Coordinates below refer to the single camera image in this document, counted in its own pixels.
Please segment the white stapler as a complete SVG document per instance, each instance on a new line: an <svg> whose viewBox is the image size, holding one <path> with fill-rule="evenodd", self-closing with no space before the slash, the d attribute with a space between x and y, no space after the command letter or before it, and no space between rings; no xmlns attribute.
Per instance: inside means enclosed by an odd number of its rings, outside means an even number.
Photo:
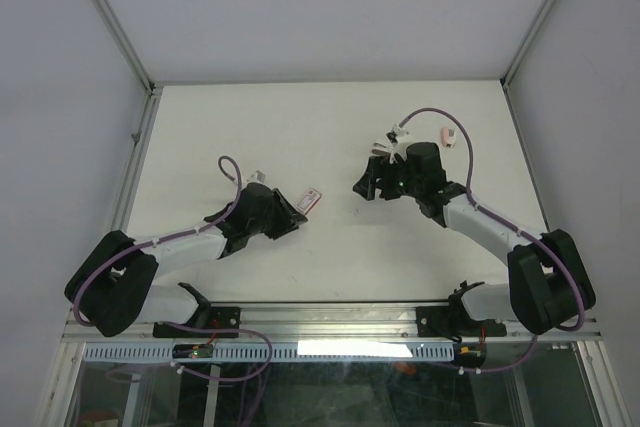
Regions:
<svg viewBox="0 0 640 427"><path fill-rule="evenodd" d="M374 156L380 157L392 157L394 155L395 147L390 142L375 141L371 147L371 153Z"/></svg>

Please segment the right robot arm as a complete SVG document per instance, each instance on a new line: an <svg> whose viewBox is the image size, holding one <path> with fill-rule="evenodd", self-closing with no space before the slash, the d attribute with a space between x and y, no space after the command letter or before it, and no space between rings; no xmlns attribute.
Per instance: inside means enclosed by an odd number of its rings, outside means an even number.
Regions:
<svg viewBox="0 0 640 427"><path fill-rule="evenodd" d="M487 320L515 320L535 335L566 329L596 304L574 239L567 232L530 233L473 203L468 190L448 179L440 149L432 142L410 144L403 154L369 157L356 194L367 201L413 199L426 218L466 236L507 268L504 284L461 283L448 298L448 325L469 334Z"/></svg>

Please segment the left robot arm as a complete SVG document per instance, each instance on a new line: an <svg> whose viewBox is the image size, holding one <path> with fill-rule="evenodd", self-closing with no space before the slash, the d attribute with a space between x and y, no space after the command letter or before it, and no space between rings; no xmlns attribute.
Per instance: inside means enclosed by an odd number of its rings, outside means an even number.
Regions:
<svg viewBox="0 0 640 427"><path fill-rule="evenodd" d="M224 328L210 300L190 283L162 286L158 279L225 259L263 235L277 240L306 223L282 193L251 182L223 210L193 228L137 242L121 230L108 232L64 289L76 321L115 337L134 324L165 324L188 335Z"/></svg>

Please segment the red white staple box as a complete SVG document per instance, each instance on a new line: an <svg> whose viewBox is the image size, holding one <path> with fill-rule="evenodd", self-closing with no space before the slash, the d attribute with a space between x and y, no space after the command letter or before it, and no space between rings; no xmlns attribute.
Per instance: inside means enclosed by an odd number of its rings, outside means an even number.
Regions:
<svg viewBox="0 0 640 427"><path fill-rule="evenodd" d="M319 191L310 188L298 201L296 208L300 213L307 215L321 198L322 194Z"/></svg>

